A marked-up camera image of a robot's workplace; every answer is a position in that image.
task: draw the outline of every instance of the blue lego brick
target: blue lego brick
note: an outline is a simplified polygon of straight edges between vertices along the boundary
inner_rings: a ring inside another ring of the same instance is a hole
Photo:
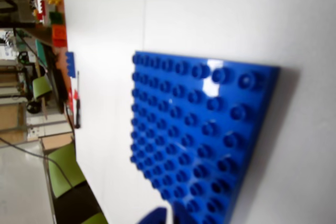
[[[69,77],[76,77],[76,69],[75,69],[75,58],[74,53],[73,52],[66,52],[65,53],[66,57],[67,57],[67,69],[68,69],[68,76]]]
[[[136,52],[133,155],[199,224],[229,223],[278,67]]]

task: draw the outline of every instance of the blue lego baseplate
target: blue lego baseplate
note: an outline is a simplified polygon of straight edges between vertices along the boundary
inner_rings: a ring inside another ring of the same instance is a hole
[[[133,56],[131,162],[199,224],[229,223],[278,67]]]

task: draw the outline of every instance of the table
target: table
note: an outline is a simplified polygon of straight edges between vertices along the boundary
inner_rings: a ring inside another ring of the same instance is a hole
[[[43,155],[41,143],[19,147]],[[53,224],[54,207],[44,160],[10,146],[0,147],[0,222]]]
[[[77,161],[109,223],[167,206],[129,161],[135,50],[281,66],[231,223],[335,223],[336,0],[65,0],[65,13]]]

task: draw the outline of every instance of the chair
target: chair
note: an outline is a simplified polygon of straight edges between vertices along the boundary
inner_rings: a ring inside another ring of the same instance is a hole
[[[75,147],[73,143],[57,149],[49,154],[48,157],[54,160],[62,168],[73,187],[86,181],[76,162]],[[71,187],[53,162],[48,161],[48,165],[51,187],[55,197],[58,198],[70,190]]]
[[[84,221],[82,224],[108,224],[105,216],[102,212],[92,216],[91,218]]]

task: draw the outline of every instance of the green chair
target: green chair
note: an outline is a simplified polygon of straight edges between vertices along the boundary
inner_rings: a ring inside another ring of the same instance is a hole
[[[76,162],[75,147],[72,143],[57,149],[49,154],[48,157],[62,168],[73,187],[86,181]],[[70,190],[71,187],[58,167],[51,161],[48,161],[48,164],[51,187],[55,197],[58,198]]]
[[[91,218],[84,221],[82,224],[108,224],[105,216],[102,212],[92,216]]]
[[[51,92],[52,89],[47,76],[41,76],[33,80],[33,94],[36,100]]]

